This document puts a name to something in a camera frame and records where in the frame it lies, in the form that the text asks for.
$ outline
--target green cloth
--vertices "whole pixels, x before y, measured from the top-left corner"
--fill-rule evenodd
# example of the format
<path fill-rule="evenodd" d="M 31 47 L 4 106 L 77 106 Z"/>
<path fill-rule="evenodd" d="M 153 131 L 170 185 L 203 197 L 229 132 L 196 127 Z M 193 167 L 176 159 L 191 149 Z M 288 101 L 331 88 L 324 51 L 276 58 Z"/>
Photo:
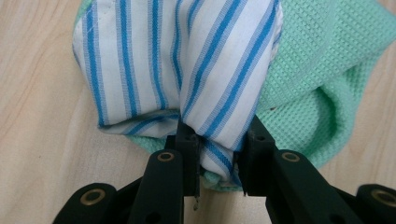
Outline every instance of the green cloth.
<path fill-rule="evenodd" d="M 81 4 L 79 4 L 76 20 L 75 20 L 75 27 L 76 23 L 79 21 L 79 18 L 85 13 L 87 8 L 91 5 L 92 0 L 81 0 Z"/>
<path fill-rule="evenodd" d="M 347 143 L 374 65 L 396 38 L 396 17 L 374 0 L 281 3 L 283 33 L 256 114 L 278 148 L 302 152 L 319 167 Z M 163 140 L 128 137 L 148 152 L 163 148 Z M 204 173 L 208 188 L 240 189 L 218 182 Z"/>

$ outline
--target blue and white striped fabric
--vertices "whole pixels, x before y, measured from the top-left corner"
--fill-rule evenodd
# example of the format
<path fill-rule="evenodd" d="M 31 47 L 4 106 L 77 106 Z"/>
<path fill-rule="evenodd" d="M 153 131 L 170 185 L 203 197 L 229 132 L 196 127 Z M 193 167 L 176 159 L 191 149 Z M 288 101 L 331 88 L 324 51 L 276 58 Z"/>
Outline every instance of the blue and white striped fabric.
<path fill-rule="evenodd" d="M 276 52 L 278 0 L 97 0 L 73 47 L 105 133 L 164 138 L 182 120 L 201 164 L 235 186 L 240 150 Z"/>

